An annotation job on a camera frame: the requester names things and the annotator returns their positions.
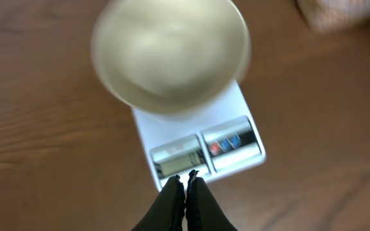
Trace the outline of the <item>cream bowl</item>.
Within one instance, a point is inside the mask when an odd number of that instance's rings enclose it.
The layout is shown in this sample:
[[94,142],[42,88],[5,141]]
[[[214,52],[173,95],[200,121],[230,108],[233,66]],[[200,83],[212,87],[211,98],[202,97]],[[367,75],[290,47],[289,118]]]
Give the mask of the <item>cream bowl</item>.
[[92,31],[91,60],[124,104],[177,114],[203,107],[245,76],[251,36],[230,0],[110,1]]

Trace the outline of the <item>white digital kitchen scale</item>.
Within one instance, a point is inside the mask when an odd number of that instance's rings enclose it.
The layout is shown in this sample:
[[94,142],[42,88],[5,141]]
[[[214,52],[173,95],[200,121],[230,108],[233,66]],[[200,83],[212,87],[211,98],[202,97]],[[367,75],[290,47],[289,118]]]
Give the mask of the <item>white digital kitchen scale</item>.
[[162,115],[132,111],[157,190],[189,172],[212,182],[264,163],[266,151],[239,85],[195,112]]

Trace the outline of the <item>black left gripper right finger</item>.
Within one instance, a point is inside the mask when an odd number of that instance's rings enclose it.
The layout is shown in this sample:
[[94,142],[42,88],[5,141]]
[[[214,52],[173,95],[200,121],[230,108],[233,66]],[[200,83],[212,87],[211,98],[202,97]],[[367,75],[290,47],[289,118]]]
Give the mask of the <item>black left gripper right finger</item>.
[[198,171],[189,173],[186,193],[188,231],[237,231],[227,219]]

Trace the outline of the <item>clear plastic container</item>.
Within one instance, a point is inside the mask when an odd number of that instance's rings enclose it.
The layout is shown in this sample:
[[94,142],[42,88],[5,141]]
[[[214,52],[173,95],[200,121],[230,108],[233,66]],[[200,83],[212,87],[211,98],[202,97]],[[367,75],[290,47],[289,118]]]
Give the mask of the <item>clear plastic container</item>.
[[296,0],[310,29],[346,30],[370,19],[370,0]]

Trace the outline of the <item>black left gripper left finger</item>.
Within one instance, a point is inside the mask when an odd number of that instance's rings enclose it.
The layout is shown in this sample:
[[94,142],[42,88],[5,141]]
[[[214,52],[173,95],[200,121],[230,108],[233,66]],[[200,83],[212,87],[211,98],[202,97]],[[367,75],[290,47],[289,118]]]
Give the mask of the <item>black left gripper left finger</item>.
[[148,212],[132,231],[182,231],[185,216],[184,185],[180,176],[168,179]]

